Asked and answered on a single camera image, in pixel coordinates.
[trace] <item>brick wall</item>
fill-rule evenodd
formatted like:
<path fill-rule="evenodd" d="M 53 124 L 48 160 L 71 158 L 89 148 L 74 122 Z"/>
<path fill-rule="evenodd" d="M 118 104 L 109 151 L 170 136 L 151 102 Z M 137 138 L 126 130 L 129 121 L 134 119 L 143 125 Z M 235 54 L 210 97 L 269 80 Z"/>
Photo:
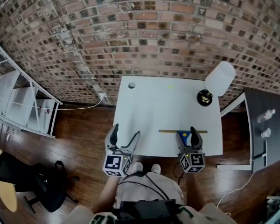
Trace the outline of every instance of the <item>brick wall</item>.
<path fill-rule="evenodd" d="M 0 43 L 63 101 L 116 104 L 122 75 L 205 79 L 220 61 L 280 94 L 280 0 L 0 0 Z"/>

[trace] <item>yellow object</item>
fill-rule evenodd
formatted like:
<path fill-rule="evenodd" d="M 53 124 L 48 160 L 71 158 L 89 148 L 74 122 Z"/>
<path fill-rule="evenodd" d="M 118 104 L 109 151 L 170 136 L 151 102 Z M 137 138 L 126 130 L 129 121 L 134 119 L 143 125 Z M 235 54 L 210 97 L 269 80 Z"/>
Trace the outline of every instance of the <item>yellow object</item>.
<path fill-rule="evenodd" d="M 15 194 L 14 185 L 8 182 L 0 181 L 0 198 L 4 205 L 12 212 L 17 211 L 18 209 L 18 201 L 17 196 Z"/>
<path fill-rule="evenodd" d="M 168 129 L 159 129 L 161 133 L 176 133 L 178 130 L 168 130 Z M 198 133 L 207 133 L 207 130 L 198 130 Z"/>

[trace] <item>person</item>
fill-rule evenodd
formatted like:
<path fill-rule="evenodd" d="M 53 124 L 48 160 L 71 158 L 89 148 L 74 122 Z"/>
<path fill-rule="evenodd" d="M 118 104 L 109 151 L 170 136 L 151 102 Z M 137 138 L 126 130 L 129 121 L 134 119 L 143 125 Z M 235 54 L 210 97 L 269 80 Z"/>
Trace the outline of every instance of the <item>person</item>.
<path fill-rule="evenodd" d="M 195 174 L 185 173 L 186 178 L 186 205 L 179 185 L 161 175 L 161 167 L 154 164 L 151 172 L 143 173 L 141 162 L 135 163 L 134 173 L 125 177 L 109 176 L 108 180 L 99 196 L 98 201 L 90 211 L 86 207 L 77 206 L 62 224 L 109 224 L 116 223 L 118 212 L 122 204 L 129 202 L 145 201 L 141 204 L 147 205 L 145 213 L 149 213 L 155 206 L 149 205 L 149 201 L 175 200 L 177 207 L 176 223 L 182 224 L 236 224 L 236 222 L 223 213 L 214 204 L 206 204 L 202 193 L 198 187 Z"/>

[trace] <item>round wooden table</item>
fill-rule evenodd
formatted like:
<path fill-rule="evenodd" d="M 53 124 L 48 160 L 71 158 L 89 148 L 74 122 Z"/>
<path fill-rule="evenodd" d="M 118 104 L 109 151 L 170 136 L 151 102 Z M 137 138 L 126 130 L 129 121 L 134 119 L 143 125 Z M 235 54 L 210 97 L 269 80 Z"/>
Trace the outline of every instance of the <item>round wooden table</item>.
<path fill-rule="evenodd" d="M 0 181 L 0 198 L 4 205 L 12 212 L 17 211 L 18 209 L 18 201 L 17 196 L 15 194 L 14 185 L 8 182 Z"/>

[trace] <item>power outlet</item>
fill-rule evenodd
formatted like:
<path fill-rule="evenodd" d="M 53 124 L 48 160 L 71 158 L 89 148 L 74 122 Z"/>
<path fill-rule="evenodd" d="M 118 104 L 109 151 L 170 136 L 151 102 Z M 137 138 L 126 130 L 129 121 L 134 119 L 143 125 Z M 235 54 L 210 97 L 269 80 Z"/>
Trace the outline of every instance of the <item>power outlet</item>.
<path fill-rule="evenodd" d="M 105 93 L 99 93 L 100 100 L 103 100 L 104 98 L 108 98 L 108 96 Z"/>

